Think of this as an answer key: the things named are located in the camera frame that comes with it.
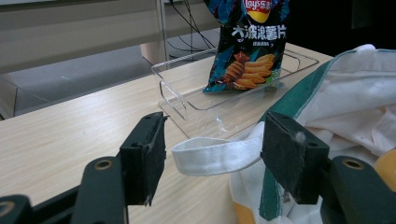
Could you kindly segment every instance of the transparent container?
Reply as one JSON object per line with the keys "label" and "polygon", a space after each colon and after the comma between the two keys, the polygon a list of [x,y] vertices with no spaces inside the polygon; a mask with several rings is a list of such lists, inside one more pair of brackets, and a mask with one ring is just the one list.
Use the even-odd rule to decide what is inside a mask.
{"label": "transparent container", "polygon": [[249,91],[203,93],[217,49],[152,66],[159,106],[189,138],[227,139],[257,123],[317,59],[285,51],[279,79]]}

